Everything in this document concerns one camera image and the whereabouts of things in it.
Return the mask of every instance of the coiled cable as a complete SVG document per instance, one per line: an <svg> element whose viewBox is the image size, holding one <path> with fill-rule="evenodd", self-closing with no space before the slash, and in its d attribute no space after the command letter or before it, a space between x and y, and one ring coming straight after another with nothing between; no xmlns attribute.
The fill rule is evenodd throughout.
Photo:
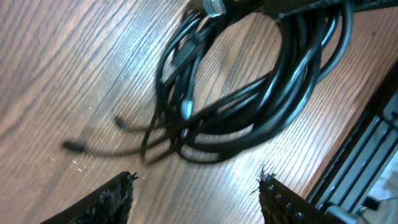
<svg viewBox="0 0 398 224"><path fill-rule="evenodd" d="M221 18L208 19L202 12L187 12L166 44L155 74L157 104L150 125L132 128L116 118L126 132L144 131L139 147L118 152L97 151L85 143L65 141L64 148L96 157L122 157L139 154L153 164L177 153L188 162L214 164L266 142L284 130L307 104L316 84L338 64L349 45L353 30L353 6L350 1L327 8L281 18L277 25L282 43L274 68L205 109L193 114L195 76L203 57L215 39L231 24L254 11L253 5ZM321 67L322 50L342 18L338 45ZM165 64L172 54L171 66ZM149 142L155 129L165 129ZM221 142L201 141L198 136L224 136L243 132ZM148 150L169 141L163 153L147 161Z"/></svg>

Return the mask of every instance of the wood grain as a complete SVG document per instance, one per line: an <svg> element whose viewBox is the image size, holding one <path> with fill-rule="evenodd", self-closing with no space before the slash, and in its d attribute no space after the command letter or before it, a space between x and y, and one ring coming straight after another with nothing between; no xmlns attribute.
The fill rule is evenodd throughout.
<svg viewBox="0 0 398 224"><path fill-rule="evenodd" d="M215 166L172 156L87 159L60 151L66 138L96 147L135 146L112 124L148 124L153 73L185 1L0 2L0 223L38 223L123 170L138 172L131 223L262 223L264 167L306 196L328 158L398 57L398 9L355 15L344 60L278 137ZM332 40L327 57L336 45ZM280 34L252 14L230 27L198 74L197 110L269 71Z"/></svg>

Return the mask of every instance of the silver clip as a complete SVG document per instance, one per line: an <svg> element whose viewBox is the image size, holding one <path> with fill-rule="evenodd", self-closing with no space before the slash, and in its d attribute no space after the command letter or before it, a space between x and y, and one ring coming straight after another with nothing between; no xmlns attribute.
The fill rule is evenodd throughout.
<svg viewBox="0 0 398 224"><path fill-rule="evenodd" d="M203 7L209 17L214 18L226 13L223 0L203 0Z"/></svg>

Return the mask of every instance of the wooden floor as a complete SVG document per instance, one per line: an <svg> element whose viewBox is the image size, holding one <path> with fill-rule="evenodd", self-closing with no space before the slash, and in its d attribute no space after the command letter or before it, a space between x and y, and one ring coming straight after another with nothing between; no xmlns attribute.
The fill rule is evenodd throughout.
<svg viewBox="0 0 398 224"><path fill-rule="evenodd" d="M148 124L153 74L185 1L0 1L0 223L38 223L123 170L138 172L131 223L263 223L257 178L266 172L306 196L398 57L398 8L355 15L353 41L305 111L277 138L216 166L172 156L85 159L67 138L135 146L113 125ZM280 34L253 14L222 35L201 65L197 109L272 68ZM336 45L333 39L325 56Z"/></svg>

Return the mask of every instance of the cable bundle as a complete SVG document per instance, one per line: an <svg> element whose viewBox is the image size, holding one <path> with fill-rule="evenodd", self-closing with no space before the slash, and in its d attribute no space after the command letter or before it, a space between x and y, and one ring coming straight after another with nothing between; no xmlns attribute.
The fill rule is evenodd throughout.
<svg viewBox="0 0 398 224"><path fill-rule="evenodd" d="M185 13L160 58L155 74L157 104L149 127L129 129L122 119L116 124L127 132L144 131L139 147L119 152L96 151L80 142L66 141L64 148L97 157L122 157L146 152L169 141L169 148L147 164L177 153L188 162L212 164L228 160L245 149L268 141L284 130L307 104L315 85L342 58L353 30L353 7L349 1L327 8L281 18L277 24L282 45L274 68L257 80L193 113L195 75L215 39L231 24L259 6L236 4L221 17L209 19L203 12ZM321 67L322 50L334 34L339 18L342 30L338 45ZM165 69L168 57L171 65ZM166 132L149 142L155 129ZM198 135L220 136L247 130L223 142L198 141Z"/></svg>

